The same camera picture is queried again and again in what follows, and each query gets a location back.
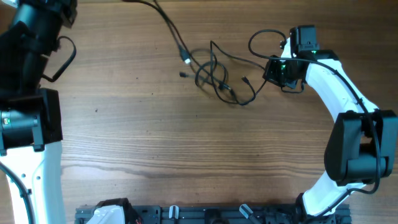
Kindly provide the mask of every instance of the cable connector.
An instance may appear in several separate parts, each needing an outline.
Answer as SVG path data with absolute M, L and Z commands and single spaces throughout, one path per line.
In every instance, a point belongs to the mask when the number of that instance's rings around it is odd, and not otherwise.
M 242 81 L 244 81 L 246 84 L 250 84 L 248 78 L 246 78 L 245 76 L 242 77 Z
M 186 74 L 185 72 L 180 72 L 180 77 L 182 77 L 182 78 L 188 78 L 189 75 Z
M 280 44 L 279 44 L 279 47 L 280 47 L 282 50 L 285 50 L 285 45 L 286 45 L 286 43 L 287 43 L 286 40 L 281 40 L 281 41 L 280 41 Z
M 191 63 L 191 56 L 189 52 L 187 52 L 181 45 L 178 46 L 178 49 L 180 50 L 182 61 L 189 65 Z
M 223 82 L 219 82 L 219 86 L 218 86 L 218 89 L 219 90 L 231 90 L 231 87 L 229 87 L 229 85 L 227 85 L 227 84 L 225 84 L 225 83 L 223 83 Z
M 236 99 L 236 94 L 235 91 L 233 91 L 232 89 L 229 90 L 229 93 L 231 94 L 231 96 Z

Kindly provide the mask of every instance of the wooden table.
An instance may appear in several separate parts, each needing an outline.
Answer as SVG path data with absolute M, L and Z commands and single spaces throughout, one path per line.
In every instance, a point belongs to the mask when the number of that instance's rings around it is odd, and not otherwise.
M 398 111 L 397 1 L 163 1 L 191 48 L 214 40 L 225 51 L 255 60 L 247 48 L 260 29 L 317 26 L 323 49 L 333 49 L 355 85 L 380 108 Z M 2 30 L 12 12 L 0 6 Z M 75 209 L 128 197 L 134 205 L 294 202 L 324 171 L 333 127 L 328 110 L 307 88 L 301 95 L 267 84 L 255 102 L 230 106 L 199 90 L 178 56 L 162 18 L 141 4 L 80 1 L 73 29 L 76 59 L 54 84 L 62 123 L 62 190 L 69 223 Z M 254 48 L 280 55 L 280 37 L 259 36 Z M 51 56 L 50 75 L 72 46 Z M 262 72 L 222 57 L 230 84 L 250 97 Z M 200 57 L 202 62 L 208 55 Z M 372 196 L 347 203 L 354 223 L 398 223 L 397 168 Z M 0 223 L 12 223 L 4 176 Z

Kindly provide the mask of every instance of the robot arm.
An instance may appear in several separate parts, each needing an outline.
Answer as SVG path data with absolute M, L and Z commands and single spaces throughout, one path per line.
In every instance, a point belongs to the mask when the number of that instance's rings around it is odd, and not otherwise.
M 39 82 L 58 49 L 61 26 L 75 20 L 76 0 L 4 2 L 17 7 L 10 29 L 0 35 L 0 168 L 7 173 L 15 223 L 66 223 L 58 92 Z
M 282 54 L 283 58 L 291 58 L 291 56 L 300 58 L 300 55 L 302 55 L 302 58 L 308 58 L 307 55 L 309 54 L 310 58 L 338 71 L 362 100 L 367 112 L 372 114 L 377 127 L 377 135 L 381 138 L 381 176 L 387 177 L 392 170 L 396 148 L 398 120 L 395 114 L 391 111 L 379 111 L 378 107 L 364 97 L 347 77 L 337 56 L 332 51 L 319 50 L 314 27 L 296 27 L 291 30 L 290 35 L 296 39 L 294 44 L 290 43 L 290 39 L 287 40 Z M 283 86 L 283 80 L 280 79 L 281 75 L 294 77 L 292 80 L 288 78 L 284 80 L 285 83 L 291 84 L 301 74 L 304 74 L 300 71 L 300 66 L 301 69 L 307 67 L 305 75 L 301 76 L 302 82 L 305 81 L 319 94 L 335 122 L 325 151 L 326 171 L 311 189 L 301 194 L 297 199 L 297 203 L 305 211 L 301 220 L 305 220 L 321 213 L 323 215 L 333 214 L 336 207 L 349 197 L 350 193 L 347 194 L 347 192 L 350 189 L 361 189 L 366 184 L 373 183 L 375 181 L 377 158 L 372 151 L 369 151 L 372 144 L 361 144 L 360 139 L 365 134 L 370 136 L 369 125 L 365 124 L 366 120 L 363 115 L 365 111 L 359 106 L 347 84 L 332 70 L 319 64 L 297 65 L 296 62 L 292 64 L 294 66 L 286 69 L 284 73 L 274 70 L 273 73 L 279 74 L 279 77 L 270 75 L 271 70 L 267 71 L 268 76 L 266 74 L 266 78 L 273 78 L 272 82 Z

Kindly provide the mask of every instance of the black bracket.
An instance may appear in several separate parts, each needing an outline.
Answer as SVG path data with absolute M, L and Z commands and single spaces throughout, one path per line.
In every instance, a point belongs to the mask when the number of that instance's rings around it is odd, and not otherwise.
M 302 51 L 319 50 L 317 32 L 314 25 L 305 25 L 291 28 L 290 51 L 298 55 Z
M 45 144 L 63 139 L 56 90 L 43 88 L 36 95 L 1 101 L 0 118 L 0 156 L 9 148 L 30 145 L 43 151 Z
M 297 79 L 292 78 L 291 74 L 291 68 L 287 67 L 286 62 L 282 63 L 280 60 L 269 60 L 262 78 L 281 88 L 287 86 L 295 89 Z
M 388 177 L 394 165 L 398 118 L 393 111 L 371 113 L 380 142 L 381 177 Z M 339 186 L 375 181 L 376 155 L 370 125 L 364 114 L 348 111 L 337 116 L 325 151 L 325 168 Z

